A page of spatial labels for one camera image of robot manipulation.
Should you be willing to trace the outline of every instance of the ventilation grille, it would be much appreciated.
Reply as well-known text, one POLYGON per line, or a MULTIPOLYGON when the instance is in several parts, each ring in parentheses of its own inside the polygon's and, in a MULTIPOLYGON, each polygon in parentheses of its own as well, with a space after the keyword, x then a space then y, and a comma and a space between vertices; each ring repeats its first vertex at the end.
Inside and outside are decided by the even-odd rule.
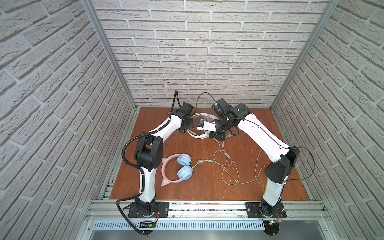
MULTIPOLYGON (((140 220, 131 221, 139 228, 140 220)), ((124 220, 97 220, 93 230, 131 230, 124 220)), ((159 220, 156 230, 265 230, 261 220, 159 220)))

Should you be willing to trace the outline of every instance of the white cable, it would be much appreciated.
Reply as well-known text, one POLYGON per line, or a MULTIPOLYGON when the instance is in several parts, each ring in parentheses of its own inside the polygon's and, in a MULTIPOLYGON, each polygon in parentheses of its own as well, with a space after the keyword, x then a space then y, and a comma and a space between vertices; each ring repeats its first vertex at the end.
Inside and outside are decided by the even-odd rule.
MULTIPOLYGON (((204 117, 204 118, 206 118, 206 119, 208 119, 208 120, 209 120, 209 118, 211 118, 212 120, 213 120, 214 118, 216 118, 215 115, 211 115, 211 114, 207 114, 207 113, 194 113, 194 114, 192 115, 192 119, 195 119, 195 118, 197 118, 197 117, 199 117, 199 116, 202 116, 202 117, 204 117)), ((207 132, 206 132, 206 131, 204 131, 205 134, 201 134, 201 135, 198 135, 197 133, 192 132, 192 131, 189 130, 189 129, 187 129, 187 132, 188 132, 188 134, 189 134, 191 137, 193 137, 193 138, 204 139, 204 138, 207 137, 207 132)), ((232 136, 233 136, 232 134, 229 134, 229 135, 225 136, 225 138, 229 138, 229 137, 232 137, 232 136)), ((224 142, 223 142, 223 144, 222 144, 222 148, 223 148, 223 149, 220 150, 220 147, 221 147, 220 142, 217 141, 216 139, 214 139, 214 140, 218 143, 218 149, 217 149, 217 151, 214 153, 214 159, 213 159, 212 162, 216 163, 217 165, 219 165, 219 167, 221 167, 221 168, 223 169, 223 172, 221 173, 221 179, 223 180, 223 182, 224 182, 225 184, 227 184, 227 185, 229 185, 229 186, 235 186, 236 184, 247 184, 247 183, 251 183, 251 182, 253 182, 253 181, 256 180, 262 187, 266 188, 263 184, 261 184, 261 183, 259 182, 258 177, 259 177, 259 175, 260 175, 262 169, 263 169, 265 166, 268 166, 268 165, 267 165, 267 164, 266 164, 266 165, 263 165, 263 166, 260 168, 260 171, 259 171, 259 173, 258 173, 257 176, 256 176, 256 170, 257 170, 258 160, 259 160, 260 154, 261 154, 261 152, 262 152, 263 150, 261 150, 261 151, 259 152, 259 154, 258 154, 258 156, 257 156, 257 159, 256 159, 255 179, 253 179, 253 180, 251 180, 251 181, 249 181, 249 182, 239 182, 238 180, 239 180, 239 176, 240 176, 240 175, 239 175, 237 166, 236 166, 235 162, 232 160, 231 156, 229 156, 229 154, 225 151, 224 142), (216 161, 216 154, 217 154, 217 152, 220 152, 220 153, 222 153, 222 154, 224 154, 224 155, 226 156, 225 164, 224 164, 224 165, 222 165, 222 164, 220 164, 220 163, 218 163, 218 162, 216 161), (230 163, 229 165, 227 165, 228 159, 231 160, 231 163, 230 163), (235 167, 235 169, 236 169, 237 180, 234 179, 234 178, 232 177, 232 175, 230 175, 229 172, 225 169, 226 167, 229 167, 229 166, 231 166, 232 164, 234 165, 234 167, 235 167), (227 173, 227 174, 228 174, 228 175, 235 181, 234 184, 227 183, 227 182, 224 180, 224 172, 226 172, 226 173, 227 173)))
POLYGON ((265 166, 268 166, 268 165, 267 165, 267 164, 266 164, 266 165, 263 165, 263 166, 260 168, 260 171, 259 171, 259 173, 258 173, 257 176, 256 176, 256 170, 257 170, 258 160, 259 160, 260 154, 261 154, 261 152, 262 152, 263 150, 261 150, 261 151, 259 152, 259 154, 258 154, 258 156, 257 156, 257 159, 256 159, 255 179, 253 179, 253 180, 251 180, 251 181, 249 181, 249 182, 239 182, 239 181, 238 181, 238 179, 239 179, 239 173, 238 173, 236 164, 235 164, 235 162, 232 160, 232 158, 229 156, 229 154, 225 151, 224 142, 223 142, 223 145, 222 145, 223 150, 220 150, 220 147, 221 147, 221 146, 220 146, 219 141, 216 140, 216 142, 219 144, 219 148, 218 148, 217 151, 214 153, 214 160, 213 160, 213 162, 216 163, 217 165, 219 165, 219 166, 223 169, 223 172, 222 172, 222 180, 223 180, 224 183, 226 183, 227 185, 230 185, 230 186, 234 186, 234 185, 236 185, 236 184, 238 184, 238 183, 239 183, 239 184, 247 184, 247 183, 251 183, 251 182, 253 182, 253 181, 256 180, 262 187, 265 188, 265 186, 259 182, 258 177, 259 177, 259 175, 260 175, 260 173, 261 173, 261 170, 262 170, 265 166), (225 160, 225 164, 224 164, 224 165, 222 165, 222 164, 220 164, 220 163, 218 163, 218 162, 216 161, 216 159, 215 159, 215 155, 216 155, 217 152, 221 152, 222 154, 224 154, 224 155, 226 156, 226 160, 225 160), (227 165, 228 158, 231 160, 231 163, 230 163, 229 165, 227 165), (236 169, 236 172, 237 172, 237 180, 234 179, 234 178, 229 174, 229 172, 225 169, 226 167, 229 167, 229 166, 231 166, 232 164, 235 166, 235 169, 236 169), (235 181, 234 184, 229 184, 229 183, 227 183, 227 182, 224 180, 224 177, 223 177, 223 175, 224 175, 224 171, 225 171, 225 172, 226 172, 226 173, 227 173, 227 174, 228 174, 228 175, 235 181))

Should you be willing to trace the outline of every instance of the black mounting plate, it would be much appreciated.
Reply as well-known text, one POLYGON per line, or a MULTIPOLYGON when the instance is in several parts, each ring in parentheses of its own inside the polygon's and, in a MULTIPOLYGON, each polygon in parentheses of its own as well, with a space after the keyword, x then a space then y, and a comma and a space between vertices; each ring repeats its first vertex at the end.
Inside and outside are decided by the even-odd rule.
MULTIPOLYGON (((159 210, 160 218, 168 217, 169 202, 155 202, 155 207, 159 210)), ((156 217, 156 216, 157 216, 157 213, 155 211, 150 217, 156 217)), ((134 202, 131 205, 131 209, 129 210, 128 217, 143 217, 143 215, 139 213, 139 208, 137 204, 135 204, 134 202)))
MULTIPOLYGON (((260 217, 263 217, 259 213, 259 205, 260 205, 260 202, 246 202, 245 203, 245 207, 247 208, 248 218, 260 218, 260 217)), ((285 212, 284 205, 283 205, 282 202, 277 204, 277 213, 274 214, 272 217, 273 218, 278 218, 277 214, 279 214, 280 218, 286 218, 287 217, 287 213, 285 212)))
POLYGON ((188 117, 188 122, 183 122, 183 124, 180 126, 179 130, 187 130, 193 128, 193 118, 188 117))

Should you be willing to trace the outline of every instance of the metal panel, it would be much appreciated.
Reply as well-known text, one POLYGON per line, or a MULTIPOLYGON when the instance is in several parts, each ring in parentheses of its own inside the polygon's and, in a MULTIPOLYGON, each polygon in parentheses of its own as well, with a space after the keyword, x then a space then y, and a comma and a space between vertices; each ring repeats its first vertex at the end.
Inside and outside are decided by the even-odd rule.
POLYGON ((100 39, 100 42, 105 50, 105 53, 107 54, 107 57, 108 59, 111 61, 111 66, 113 67, 113 70, 115 71, 116 73, 116 76, 124 90, 124 93, 125 95, 127 96, 128 98, 128 102, 129 104, 131 105, 132 109, 136 110, 136 104, 135 104, 135 101, 132 97, 132 94, 128 88, 128 85, 127 83, 125 82, 125 78, 124 78, 124 75, 122 74, 122 71, 121 71, 121 68, 120 68, 120 65, 116 59, 116 56, 112 50, 112 47, 108 41, 108 37, 104 31, 104 28, 101 24, 101 21, 96 13, 96 10, 95 10, 95 7, 93 6, 93 3, 91 0, 81 0, 83 5, 84 5, 84 8, 85 8, 85 11, 87 12, 88 16, 89 16, 89 19, 93 25, 93 27, 95 28, 95 32, 97 33, 99 39, 100 39))
POLYGON ((95 230, 91 240, 196 240, 196 239, 223 239, 223 240, 324 240, 318 221, 285 221, 280 223, 279 233, 270 237, 263 231, 157 231, 156 229, 146 237, 132 231, 95 230))
POLYGON ((301 52, 296 59, 295 63, 293 64, 291 70, 289 71, 287 78, 285 79, 283 85, 281 86, 279 93, 277 94, 276 98, 274 99, 270 109, 274 110, 277 106, 277 104, 280 102, 280 99, 283 97, 283 94, 286 90, 286 88, 291 83, 293 77, 296 75, 297 70, 299 70, 300 66, 303 64, 304 60, 307 58, 309 52, 311 51, 311 48, 313 47, 314 43, 320 36, 322 30, 324 29, 325 25, 327 24, 329 18, 333 14, 334 10, 336 9, 337 5, 339 4, 340 0, 329 0, 327 6, 324 9, 323 14, 321 15, 319 21, 317 22, 315 28, 313 29, 311 35, 309 36, 307 42, 305 43, 304 47, 301 49, 301 52))
MULTIPOLYGON (((132 223, 139 228, 140 220, 132 223)), ((125 220, 97 220, 93 230, 132 230, 125 220)), ((219 230, 219 231, 257 231, 265 230, 261 220, 159 220, 156 230, 219 230)))
POLYGON ((326 240, 340 240, 340 235, 332 221, 319 220, 321 231, 326 240))

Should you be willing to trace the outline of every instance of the blue ear cup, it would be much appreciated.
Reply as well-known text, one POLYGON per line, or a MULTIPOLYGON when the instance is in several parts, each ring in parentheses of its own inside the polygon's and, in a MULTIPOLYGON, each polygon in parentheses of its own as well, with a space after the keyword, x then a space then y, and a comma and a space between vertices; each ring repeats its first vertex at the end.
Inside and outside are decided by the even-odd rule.
POLYGON ((192 176, 193 169, 188 165, 180 168, 180 170, 177 172, 177 176, 181 179, 181 181, 190 179, 192 176))
POLYGON ((193 169, 190 166, 190 164, 192 162, 191 157, 188 154, 183 153, 177 157, 176 161, 183 166, 177 172, 177 176, 181 179, 181 181, 190 179, 190 177, 192 176, 192 171, 193 171, 193 169))
POLYGON ((188 154, 180 154, 176 160, 182 166, 189 166, 192 163, 191 157, 188 154))

